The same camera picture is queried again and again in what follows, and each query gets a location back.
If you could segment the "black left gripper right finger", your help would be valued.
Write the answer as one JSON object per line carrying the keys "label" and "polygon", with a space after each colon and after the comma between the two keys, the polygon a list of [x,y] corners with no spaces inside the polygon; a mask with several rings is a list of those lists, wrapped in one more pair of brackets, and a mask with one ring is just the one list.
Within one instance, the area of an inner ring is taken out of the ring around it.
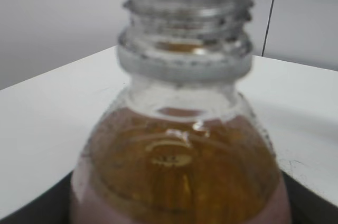
{"label": "black left gripper right finger", "polygon": [[286,172],[282,172],[286,184],[292,223],[337,224],[337,206],[307,189]]}

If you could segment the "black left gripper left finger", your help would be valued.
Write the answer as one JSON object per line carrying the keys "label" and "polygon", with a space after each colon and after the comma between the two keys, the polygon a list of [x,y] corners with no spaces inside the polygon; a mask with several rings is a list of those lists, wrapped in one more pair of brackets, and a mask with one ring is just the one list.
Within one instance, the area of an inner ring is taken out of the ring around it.
{"label": "black left gripper left finger", "polygon": [[70,223],[70,185],[72,172],[42,195],[1,219],[2,224]]}

